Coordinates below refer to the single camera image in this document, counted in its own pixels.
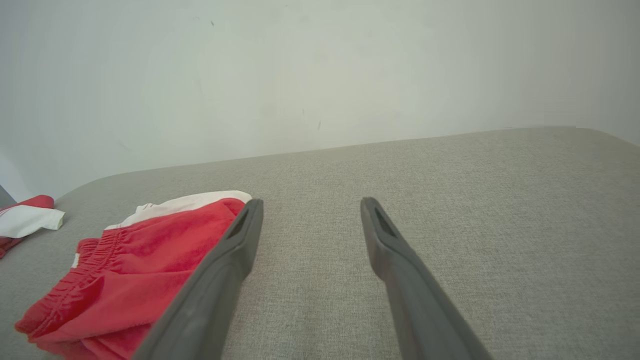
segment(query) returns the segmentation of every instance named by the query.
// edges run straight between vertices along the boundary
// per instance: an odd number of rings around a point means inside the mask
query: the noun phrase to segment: white tag
[[[74,264],[71,265],[71,268],[77,268],[78,267],[78,261],[80,261],[80,254],[78,254],[76,252],[76,258],[74,259]]]

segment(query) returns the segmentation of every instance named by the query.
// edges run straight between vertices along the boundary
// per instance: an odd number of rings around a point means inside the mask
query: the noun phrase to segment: red shorts
[[[76,267],[15,328],[69,358],[130,358],[247,200],[226,198],[160,217],[132,215],[100,239],[80,241]]]

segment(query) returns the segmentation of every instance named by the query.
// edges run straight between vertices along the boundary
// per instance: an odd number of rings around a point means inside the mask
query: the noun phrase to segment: red fabric
[[[53,198],[51,196],[38,195],[36,197],[30,198],[29,200],[25,200],[23,202],[19,202],[11,206],[7,206],[4,209],[0,209],[0,211],[7,210],[18,205],[28,205],[28,206],[34,206],[36,208],[53,209]],[[18,245],[18,243],[22,241],[22,239],[24,238],[14,239],[14,238],[7,238],[4,236],[0,236],[0,259],[4,257],[4,255],[6,254],[7,251],[9,251],[10,248]]]
[[[80,241],[78,267],[15,328],[71,359],[130,358],[243,207],[223,199]]]

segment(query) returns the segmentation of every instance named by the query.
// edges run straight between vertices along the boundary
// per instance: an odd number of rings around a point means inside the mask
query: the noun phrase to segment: wall
[[[639,15],[634,0],[3,2],[0,152],[59,197],[133,170],[505,127],[640,143]]]

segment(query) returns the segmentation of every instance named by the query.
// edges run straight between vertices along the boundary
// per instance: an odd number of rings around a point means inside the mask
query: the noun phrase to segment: folded garment
[[[65,215],[53,209],[53,198],[39,195],[0,210],[0,259],[10,248],[39,229],[58,230]]]
[[[15,328],[68,358],[130,358],[250,199],[214,192],[139,206],[80,241],[70,272]]]

